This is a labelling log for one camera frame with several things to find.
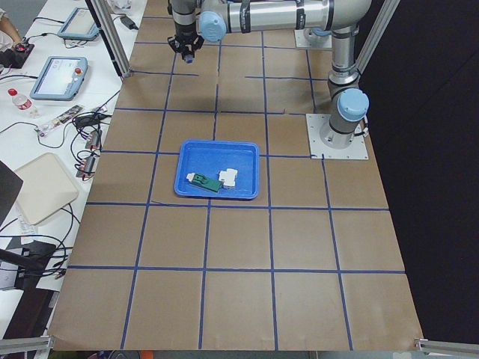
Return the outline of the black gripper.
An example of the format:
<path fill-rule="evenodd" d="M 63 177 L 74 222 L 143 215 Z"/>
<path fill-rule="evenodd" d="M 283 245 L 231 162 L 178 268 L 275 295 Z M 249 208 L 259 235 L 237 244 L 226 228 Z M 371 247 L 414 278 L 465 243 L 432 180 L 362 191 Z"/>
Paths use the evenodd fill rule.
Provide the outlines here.
<path fill-rule="evenodd" d="M 195 52 L 204 43 L 204 38 L 197 33 L 196 23 L 189 25 L 175 24 L 175 35 L 168 38 L 171 49 L 181 55 L 185 62 L 193 62 Z"/>

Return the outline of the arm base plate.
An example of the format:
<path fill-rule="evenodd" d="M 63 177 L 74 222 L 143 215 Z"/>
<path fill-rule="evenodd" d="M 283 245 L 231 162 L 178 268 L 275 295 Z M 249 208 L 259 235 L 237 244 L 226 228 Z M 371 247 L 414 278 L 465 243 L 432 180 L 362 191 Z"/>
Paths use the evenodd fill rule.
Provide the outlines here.
<path fill-rule="evenodd" d="M 294 34 L 296 48 L 298 49 L 332 50 L 332 35 L 330 31 L 321 31 L 320 34 L 317 34 L 313 28 L 305 28 L 303 30 L 295 30 Z"/>
<path fill-rule="evenodd" d="M 330 126 L 330 114 L 306 114 L 312 159 L 368 160 L 363 128 L 358 123 L 350 134 L 340 134 Z"/>

